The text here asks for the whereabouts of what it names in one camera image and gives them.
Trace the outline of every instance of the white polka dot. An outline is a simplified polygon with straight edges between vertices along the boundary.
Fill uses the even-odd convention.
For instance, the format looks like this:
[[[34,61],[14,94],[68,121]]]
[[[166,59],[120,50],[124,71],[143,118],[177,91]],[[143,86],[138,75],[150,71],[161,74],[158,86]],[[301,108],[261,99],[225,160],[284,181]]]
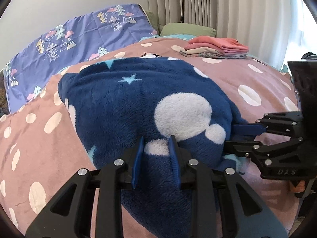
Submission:
[[[59,106],[62,103],[62,101],[61,101],[61,99],[59,97],[58,91],[55,92],[55,94],[53,96],[53,100],[54,100],[54,104],[56,106]]]
[[[196,73],[204,78],[208,78],[208,76],[204,73],[202,73],[199,69],[197,69],[196,67],[194,67],[194,71],[196,71]]]
[[[61,71],[61,75],[63,76],[63,75],[68,71],[68,69],[69,69],[69,67],[63,69],[63,70]]]
[[[66,109],[68,111],[68,98],[65,98],[65,107],[66,107]]]
[[[219,59],[206,58],[206,57],[203,57],[202,60],[206,63],[220,63],[220,62],[222,62],[222,60],[219,60]]]
[[[29,192],[29,201],[32,210],[35,214],[39,214],[46,205],[45,190],[39,182],[35,182],[31,185]]]
[[[126,54],[126,52],[119,52],[116,55],[114,55],[114,57],[115,58],[122,58],[125,54]]]
[[[11,135],[12,128],[10,126],[4,129],[4,137],[8,138]]]
[[[86,69],[88,66],[90,66],[90,64],[85,64],[85,65],[81,66],[79,69],[79,72],[81,72],[83,69]]]
[[[258,68],[256,68],[254,65],[252,64],[249,64],[248,63],[248,66],[250,67],[251,70],[254,70],[255,72],[258,72],[258,73],[263,73],[261,70],[259,70]]]
[[[278,204],[277,199],[266,200],[266,203],[272,203],[272,204],[275,204],[275,205]]]
[[[151,140],[144,146],[144,152],[149,155],[168,156],[170,154],[167,140]]]
[[[13,208],[10,207],[9,212],[10,212],[12,223],[15,225],[16,228],[18,228],[18,222],[16,221],[16,217],[15,217],[15,213],[14,213]]]
[[[46,87],[42,89],[41,93],[40,93],[40,98],[43,98],[46,94]]]
[[[0,183],[0,191],[2,195],[5,197],[5,180]]]
[[[18,112],[21,112],[25,108],[25,105],[21,106]]]
[[[171,48],[176,52],[179,52],[182,49],[180,46],[172,46]]]
[[[15,148],[16,144],[14,144],[11,148],[10,148],[10,154],[12,152],[12,150]]]
[[[152,43],[145,43],[145,44],[141,44],[143,47],[150,47],[152,45]]]
[[[284,104],[289,112],[298,111],[298,107],[288,97],[284,97]]]
[[[260,106],[261,98],[257,92],[251,89],[248,86],[240,85],[238,88],[239,94],[243,97],[243,99],[252,106]]]
[[[69,112],[69,116],[70,116],[70,120],[72,121],[74,130],[76,131],[76,109],[73,105],[70,105],[68,107],[68,112]]]
[[[177,141],[203,132],[210,123],[209,102],[195,93],[175,93],[163,98],[156,106],[154,120],[158,131]]]
[[[19,159],[20,159],[20,150],[18,149],[12,159],[12,171],[15,171],[16,164],[19,162]]]
[[[216,144],[222,144],[226,138],[226,131],[216,123],[206,129],[205,135],[209,140]]]
[[[5,121],[5,119],[7,118],[7,115],[2,115],[2,117],[0,118],[0,121]]]
[[[147,58],[157,58],[157,56],[154,55],[154,54],[148,53],[147,55],[144,55],[144,56],[142,56],[141,58],[143,58],[143,59],[147,59]]]
[[[33,123],[36,120],[36,114],[35,113],[29,113],[26,118],[25,121],[27,123]]]
[[[280,81],[289,89],[289,90],[291,90],[292,88],[291,88],[291,86],[290,85],[288,85],[286,82],[284,82],[284,81],[282,81],[281,79],[280,79]]]
[[[61,121],[61,113],[57,112],[52,115],[52,117],[47,121],[44,127],[44,132],[49,134],[51,133],[60,123]]]

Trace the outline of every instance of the pink polka dot duvet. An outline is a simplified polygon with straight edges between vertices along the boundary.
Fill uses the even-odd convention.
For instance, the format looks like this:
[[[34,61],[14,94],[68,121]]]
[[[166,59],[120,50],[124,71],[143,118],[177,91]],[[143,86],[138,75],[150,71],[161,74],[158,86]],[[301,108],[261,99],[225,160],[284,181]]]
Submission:
[[[186,45],[187,42],[181,39],[147,39],[107,53],[93,62],[67,67],[52,76],[34,100],[16,113],[0,118],[0,204],[23,234],[76,170],[95,168],[90,160],[93,151],[86,151],[83,147],[73,127],[75,120],[71,116],[71,107],[68,101],[63,101],[64,104],[58,94],[58,82],[66,73],[78,73],[92,63],[124,57],[182,59],[191,64],[193,72],[202,79],[211,78],[248,122],[254,122],[267,112],[297,110],[289,74],[282,74],[252,58],[184,57],[179,51]],[[132,74],[122,78],[121,82],[130,86],[138,79]],[[210,130],[208,135],[212,136],[213,131]],[[267,134],[257,139],[264,144],[286,140],[285,137]],[[146,149],[157,156],[168,156],[162,141],[149,144]],[[248,161],[241,163],[239,171],[285,228],[290,229],[298,209],[298,199],[288,191],[288,183],[261,179],[256,166]],[[123,223],[125,237],[154,237],[125,210]]]

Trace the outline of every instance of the light blue star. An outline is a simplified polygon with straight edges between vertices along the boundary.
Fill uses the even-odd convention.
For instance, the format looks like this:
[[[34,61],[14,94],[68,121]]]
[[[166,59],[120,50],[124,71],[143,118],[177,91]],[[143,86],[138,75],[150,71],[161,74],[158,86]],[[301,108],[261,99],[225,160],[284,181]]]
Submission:
[[[92,146],[91,149],[87,152],[88,157],[92,163],[94,162],[94,154],[95,154],[96,150],[97,150],[96,146]]]
[[[122,77],[123,80],[120,80],[118,82],[127,82],[129,83],[129,85],[131,85],[132,82],[135,82],[135,81],[141,81],[142,79],[136,79],[135,78],[135,74],[132,75],[131,77]]]
[[[244,157],[237,157],[236,155],[233,154],[229,154],[229,155],[225,155],[223,156],[224,159],[231,159],[234,160],[236,162],[236,171],[239,172],[243,163],[245,162],[245,158]]]
[[[112,64],[114,63],[115,60],[117,60],[117,59],[110,59],[110,60],[105,61],[105,63],[108,66],[108,69],[110,69],[112,67]]]

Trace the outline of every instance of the beige folded cloth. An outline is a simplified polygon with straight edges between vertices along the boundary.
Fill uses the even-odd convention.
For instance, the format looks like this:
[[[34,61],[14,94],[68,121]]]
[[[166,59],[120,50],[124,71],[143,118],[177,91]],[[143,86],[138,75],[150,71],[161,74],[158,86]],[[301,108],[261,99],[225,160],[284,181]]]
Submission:
[[[212,53],[212,54],[218,54],[218,55],[223,55],[221,52],[219,52],[216,49],[210,48],[210,47],[199,47],[199,48],[195,48],[195,49],[189,49],[189,50],[182,50],[182,52],[188,54],[188,55],[192,55],[192,54],[200,54],[203,52],[208,52],[208,53]]]
[[[188,49],[188,50],[185,50],[184,48],[181,49],[182,52],[188,54],[188,55],[193,55],[193,54],[201,54],[201,53],[211,53],[211,54],[217,54],[217,55],[224,55],[222,52],[216,50],[216,49],[213,49],[213,48],[210,48],[210,47],[198,47],[198,48],[194,48],[194,49]],[[227,55],[246,55],[247,53],[232,53],[232,54],[227,54]]]

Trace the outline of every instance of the window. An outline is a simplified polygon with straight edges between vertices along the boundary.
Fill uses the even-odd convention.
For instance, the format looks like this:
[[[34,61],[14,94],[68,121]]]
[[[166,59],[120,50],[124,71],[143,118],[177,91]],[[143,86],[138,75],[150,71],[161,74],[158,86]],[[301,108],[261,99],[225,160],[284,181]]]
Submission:
[[[307,52],[317,54],[317,23],[303,0],[291,0],[292,23],[284,63],[298,61]]]

